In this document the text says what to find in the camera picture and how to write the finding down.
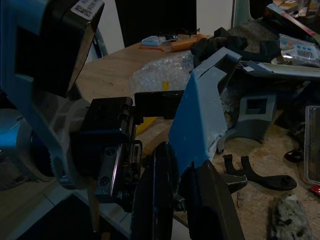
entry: wooden workbench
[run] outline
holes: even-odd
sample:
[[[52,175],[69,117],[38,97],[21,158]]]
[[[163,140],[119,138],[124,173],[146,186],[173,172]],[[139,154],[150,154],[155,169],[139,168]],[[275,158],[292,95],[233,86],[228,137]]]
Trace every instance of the wooden workbench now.
[[[159,50],[142,50],[133,45],[103,59],[87,64],[77,80],[83,96],[91,101],[93,98],[132,96],[128,82],[132,74],[152,60],[166,57],[171,53]],[[150,153],[157,143],[166,139],[170,121],[157,122],[138,136]],[[225,144],[225,154],[233,154],[234,166],[241,167],[241,156],[250,156],[252,168],[262,176],[290,175],[298,183],[292,192],[303,205],[314,239],[320,239],[320,198],[306,189],[310,185],[303,182],[303,163],[295,164],[284,159],[284,154],[297,147],[287,136],[287,131],[271,125],[265,141],[235,138]],[[218,171],[223,172],[224,162],[221,155],[213,160]],[[284,192],[270,190],[249,182],[248,185],[232,195],[244,236],[247,240],[266,239],[268,235],[269,207],[274,197]],[[185,213],[177,215],[186,220]]]

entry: screw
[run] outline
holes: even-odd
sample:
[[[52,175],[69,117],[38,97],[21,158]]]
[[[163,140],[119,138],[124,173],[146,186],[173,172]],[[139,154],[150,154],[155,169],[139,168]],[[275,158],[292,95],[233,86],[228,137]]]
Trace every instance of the screw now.
[[[100,178],[99,180],[99,185],[100,186],[105,186],[110,182],[110,179],[107,176],[103,176],[102,178]]]

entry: white wall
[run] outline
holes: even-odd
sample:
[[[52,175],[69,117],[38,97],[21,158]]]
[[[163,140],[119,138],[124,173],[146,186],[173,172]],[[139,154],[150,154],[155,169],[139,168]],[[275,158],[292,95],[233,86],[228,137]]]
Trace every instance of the white wall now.
[[[196,24],[202,34],[213,34],[220,27],[231,27],[233,0],[197,0]]]
[[[118,11],[115,0],[103,0],[105,5],[100,18],[98,28],[103,37],[103,41],[108,54],[112,54],[125,48],[122,37]],[[97,59],[95,49],[91,47],[86,63]]]

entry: black rubber piece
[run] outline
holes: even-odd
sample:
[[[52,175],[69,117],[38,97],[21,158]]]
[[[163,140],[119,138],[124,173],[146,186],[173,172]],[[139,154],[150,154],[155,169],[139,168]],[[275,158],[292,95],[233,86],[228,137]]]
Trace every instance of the black rubber piece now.
[[[297,182],[289,175],[260,176],[256,174],[250,165],[248,156],[241,157],[242,170],[236,170],[234,168],[232,162],[233,157],[231,154],[224,155],[223,158],[226,172],[228,174],[236,176],[246,175],[248,181],[252,181],[265,188],[278,191],[292,190],[297,187]]]

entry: plastic bag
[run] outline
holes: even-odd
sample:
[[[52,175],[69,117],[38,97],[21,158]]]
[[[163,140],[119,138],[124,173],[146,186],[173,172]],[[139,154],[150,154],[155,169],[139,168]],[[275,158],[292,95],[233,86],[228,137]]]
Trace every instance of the plastic bag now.
[[[129,88],[133,93],[184,90],[192,69],[191,52],[179,52],[144,65],[133,74]]]

